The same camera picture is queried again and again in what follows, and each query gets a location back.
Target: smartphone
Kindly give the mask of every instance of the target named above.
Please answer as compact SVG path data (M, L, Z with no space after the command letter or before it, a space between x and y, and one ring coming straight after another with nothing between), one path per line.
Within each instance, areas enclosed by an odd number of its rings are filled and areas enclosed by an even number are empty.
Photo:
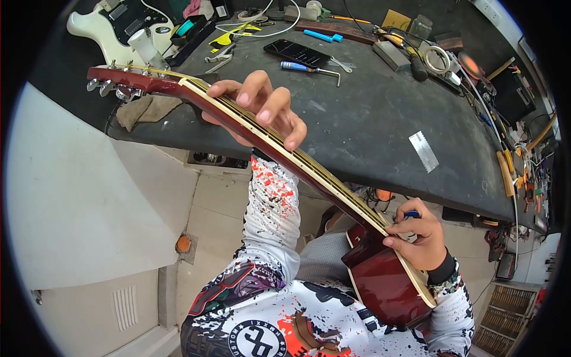
M264 46L264 51L276 54L292 62L301 63L311 69L325 66L327 61L331 59L330 55L286 39L279 39Z

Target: wall outlet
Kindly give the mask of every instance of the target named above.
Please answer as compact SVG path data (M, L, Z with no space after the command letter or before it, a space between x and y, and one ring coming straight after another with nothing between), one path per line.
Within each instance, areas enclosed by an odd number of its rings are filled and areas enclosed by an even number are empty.
M490 7L490 11L488 13L488 18L490 19L490 21L492 21L492 23L496 27L498 27L500 25L501 16L497 13L497 11L493 7Z
M474 6L478 8L487 18L491 21L494 26L499 26L501 22L501 16L498 14L496 9L488 2L488 0L477 0Z

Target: pickguard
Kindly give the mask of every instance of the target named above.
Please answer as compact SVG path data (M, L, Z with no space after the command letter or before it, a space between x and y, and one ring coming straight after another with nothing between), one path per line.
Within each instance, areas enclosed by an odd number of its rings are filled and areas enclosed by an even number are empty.
M138 30L168 22L165 15L145 6L141 0L124 0L109 13L100 10L99 14L109 21L117 41L127 47L127 41Z

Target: printed long-sleeve shirt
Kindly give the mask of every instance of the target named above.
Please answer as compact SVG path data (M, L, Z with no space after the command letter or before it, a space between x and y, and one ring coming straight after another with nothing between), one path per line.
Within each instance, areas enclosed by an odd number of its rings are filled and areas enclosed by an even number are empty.
M184 356L466 357L474 317L458 273L431 286L430 331L390 326L338 282L295 279L300 258L298 179L252 156L243 245L196 297L180 334Z

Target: fingernail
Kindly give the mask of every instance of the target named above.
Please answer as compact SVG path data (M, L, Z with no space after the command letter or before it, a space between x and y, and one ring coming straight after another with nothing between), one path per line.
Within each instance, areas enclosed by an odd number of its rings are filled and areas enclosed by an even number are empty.
M240 96L238 97L238 102L240 102L241 104L248 104L248 94L246 93L242 93L240 94Z
M264 110L263 112L260 113L259 118L265 122L269 122L270 121L270 111Z

